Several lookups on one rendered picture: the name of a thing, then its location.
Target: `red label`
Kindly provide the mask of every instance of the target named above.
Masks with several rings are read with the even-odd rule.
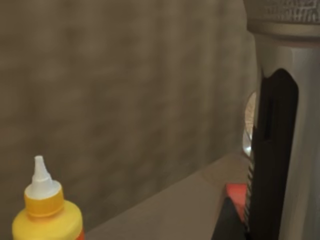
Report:
[[[85,232],[82,230],[80,235],[76,238],[76,240],[85,240]]]

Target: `glue bottle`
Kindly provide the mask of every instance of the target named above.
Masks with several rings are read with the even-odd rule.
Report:
[[[84,240],[79,208],[64,199],[42,156],[35,157],[34,175],[24,191],[25,209],[12,224],[13,240]]]

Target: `blurry background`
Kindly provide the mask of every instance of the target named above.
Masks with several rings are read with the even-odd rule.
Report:
[[[44,155],[85,229],[241,149],[241,0],[0,1],[0,236]]]

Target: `black panel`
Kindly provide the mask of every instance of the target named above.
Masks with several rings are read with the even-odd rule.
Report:
[[[223,202],[211,240],[246,240],[245,227],[229,197]]]
[[[262,80],[257,128],[252,137],[252,240],[279,238],[298,94],[297,84],[283,69]]]

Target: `bottle cap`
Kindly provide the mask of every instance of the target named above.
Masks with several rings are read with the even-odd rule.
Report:
[[[36,156],[34,160],[32,182],[24,191],[25,208],[33,217],[47,217],[63,208],[63,190],[58,181],[52,180],[44,158]]]

